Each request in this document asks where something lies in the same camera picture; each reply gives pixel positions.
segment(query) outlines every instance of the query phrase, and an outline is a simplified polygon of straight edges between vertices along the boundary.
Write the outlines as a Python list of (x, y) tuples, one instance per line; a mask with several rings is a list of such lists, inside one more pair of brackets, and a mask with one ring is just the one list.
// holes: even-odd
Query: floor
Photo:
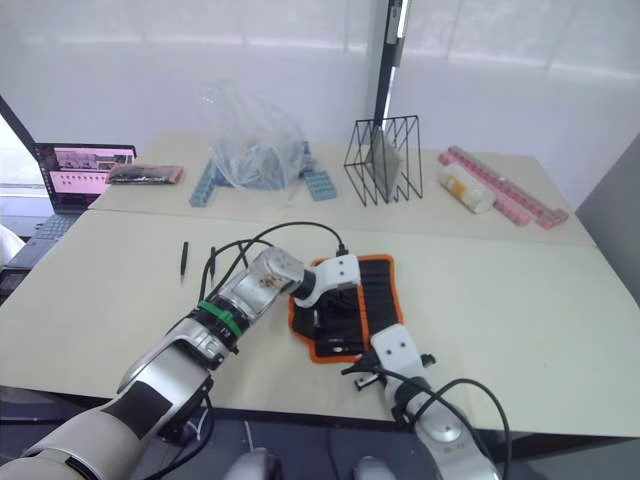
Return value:
[[(0, 389), (3, 419), (29, 418), (37, 409), (38, 418), (66, 418), (78, 409), (52, 402), (31, 392)], [(200, 418), (193, 419), (197, 430)], [(201, 433), (208, 426), (204, 419)], [(0, 423), (0, 464), (21, 452), (53, 430), (55, 425), (6, 425)], [(185, 451), (195, 445), (190, 443)], [(282, 462), (285, 479), (320, 480), (335, 478), (330, 452), (340, 479), (351, 478), (357, 461), (372, 455), (382, 459), (399, 480), (435, 479), (432, 460), (410, 433), (375, 431), (343, 426), (309, 426), (242, 419), (217, 418), (207, 447), (191, 462), (166, 475), (167, 480), (220, 479), (232, 463), (251, 448), (265, 447)], [(154, 440), (136, 472), (141, 480), (167, 465), (179, 452), (177, 447)], [(640, 440), (576, 453), (516, 462), (511, 480), (595, 480), (637, 479), (640, 475)]]

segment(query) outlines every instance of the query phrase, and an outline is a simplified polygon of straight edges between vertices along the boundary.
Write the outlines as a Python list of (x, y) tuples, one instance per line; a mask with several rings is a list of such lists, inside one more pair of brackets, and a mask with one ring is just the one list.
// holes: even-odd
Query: laptop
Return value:
[(40, 225), (8, 267), (32, 268), (108, 188), (105, 178), (111, 167), (136, 158), (133, 145), (35, 143), (33, 148), (55, 214)]

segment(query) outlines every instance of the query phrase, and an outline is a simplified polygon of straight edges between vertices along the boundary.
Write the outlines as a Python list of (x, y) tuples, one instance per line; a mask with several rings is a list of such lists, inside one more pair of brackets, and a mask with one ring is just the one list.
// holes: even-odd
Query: orange trim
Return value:
[[(391, 295), (393, 296), (393, 304), (396, 307), (396, 313), (398, 315), (398, 323), (403, 324), (404, 317), (402, 314), (402, 309), (400, 308), (400, 302), (398, 301), (398, 294), (396, 292), (396, 278), (395, 278), (396, 265), (393, 257), (387, 254), (379, 254), (379, 255), (363, 255), (357, 258), (359, 261), (360, 260), (386, 260), (389, 262), (389, 269), (390, 269), (389, 278), (391, 283)], [(325, 260), (326, 258), (318, 258), (314, 260), (311, 263), (311, 265), (315, 267), (316, 265), (318, 265), (319, 263), (322, 263)], [(366, 351), (371, 348), (371, 343), (370, 343), (371, 338), (370, 338), (370, 332), (369, 332), (369, 321), (367, 317), (367, 306), (365, 302), (364, 288), (362, 287), (362, 285), (358, 285), (356, 287), (356, 292), (358, 297), (358, 307), (360, 309), (360, 330), (362, 333), (362, 339), (364, 341), (364, 348)], [(289, 319), (288, 319), (289, 329), (291, 330), (291, 333), (293, 333), (295, 337), (302, 340), (307, 345), (309, 349), (309, 355), (311, 356), (311, 360), (314, 361), (315, 363), (340, 363), (340, 362), (354, 363), (359, 359), (359, 356), (357, 355), (344, 355), (344, 356), (337, 356), (337, 357), (318, 357), (316, 355), (315, 342), (312, 339), (299, 334), (293, 329), (294, 317), (295, 317), (295, 301), (293, 297), (289, 297)]]

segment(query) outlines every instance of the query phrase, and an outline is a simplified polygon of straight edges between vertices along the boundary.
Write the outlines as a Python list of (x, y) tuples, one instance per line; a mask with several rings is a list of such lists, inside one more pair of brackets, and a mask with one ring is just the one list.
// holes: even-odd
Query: laptop screen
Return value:
[(109, 185), (111, 167), (133, 163), (132, 145), (36, 143), (36, 160), (54, 211), (82, 212)]

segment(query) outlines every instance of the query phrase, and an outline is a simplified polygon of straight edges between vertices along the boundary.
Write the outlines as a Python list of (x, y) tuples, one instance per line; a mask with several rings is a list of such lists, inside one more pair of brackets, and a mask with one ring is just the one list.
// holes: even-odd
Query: black wire rack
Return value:
[(422, 198), (420, 120), (417, 115), (357, 120), (344, 169), (362, 204)]

